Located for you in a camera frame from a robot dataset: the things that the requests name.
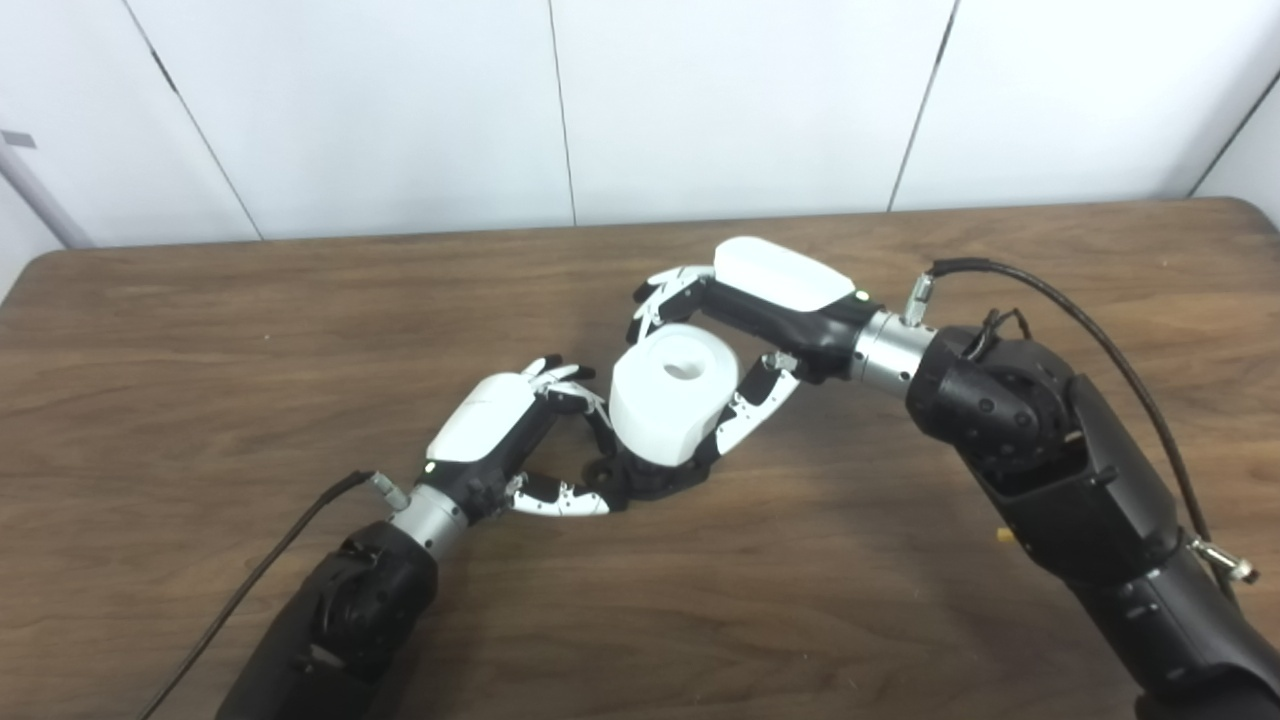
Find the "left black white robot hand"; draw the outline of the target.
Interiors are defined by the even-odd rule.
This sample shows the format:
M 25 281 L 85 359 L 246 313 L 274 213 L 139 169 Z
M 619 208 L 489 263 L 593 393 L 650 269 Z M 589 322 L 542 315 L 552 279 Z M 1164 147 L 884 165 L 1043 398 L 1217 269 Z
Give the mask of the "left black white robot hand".
M 521 372 L 484 378 L 429 443 L 419 484 L 451 501 L 470 525 L 507 511 L 588 518 L 628 510 L 617 489 L 526 468 L 563 416 L 582 418 L 602 454 L 617 451 L 605 401 L 584 384 L 594 375 L 590 366 L 548 355 Z

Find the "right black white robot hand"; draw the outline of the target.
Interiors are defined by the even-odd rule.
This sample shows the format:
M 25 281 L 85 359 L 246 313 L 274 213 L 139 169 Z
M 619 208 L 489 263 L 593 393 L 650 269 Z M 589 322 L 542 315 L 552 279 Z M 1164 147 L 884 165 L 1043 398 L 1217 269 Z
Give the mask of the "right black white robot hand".
M 852 379 L 859 337 L 882 309 L 840 272 L 750 236 L 721 242 L 709 265 L 652 275 L 634 301 L 631 345 L 703 313 L 773 347 L 750 366 L 696 447 L 704 468 L 751 434 L 800 383 Z

